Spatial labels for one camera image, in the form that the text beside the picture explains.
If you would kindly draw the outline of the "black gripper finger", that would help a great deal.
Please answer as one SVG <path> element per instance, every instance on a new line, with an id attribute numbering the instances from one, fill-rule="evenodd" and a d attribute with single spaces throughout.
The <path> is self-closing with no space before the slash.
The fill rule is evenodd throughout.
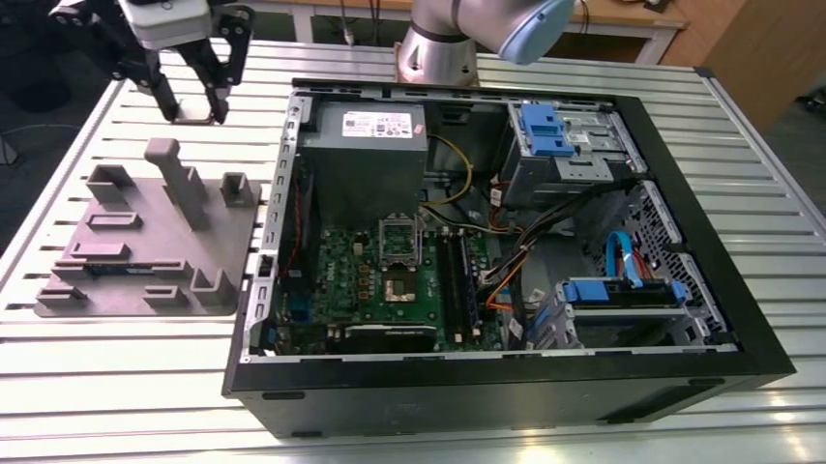
<path id="1" fill-rule="evenodd" d="M 133 80 L 157 101 L 165 119 L 178 116 L 178 100 L 162 73 L 159 52 L 145 48 L 118 1 L 59 1 L 50 18 L 72 44 L 115 80 Z"/>
<path id="2" fill-rule="evenodd" d="M 182 44 L 179 55 L 205 86 L 213 118 L 223 124 L 229 113 L 227 97 L 231 87 L 243 81 L 257 13 L 245 5 L 210 5 L 209 8 L 207 36 Z M 213 35 L 218 35 L 230 45 L 225 60 L 219 59 L 213 48 Z"/>

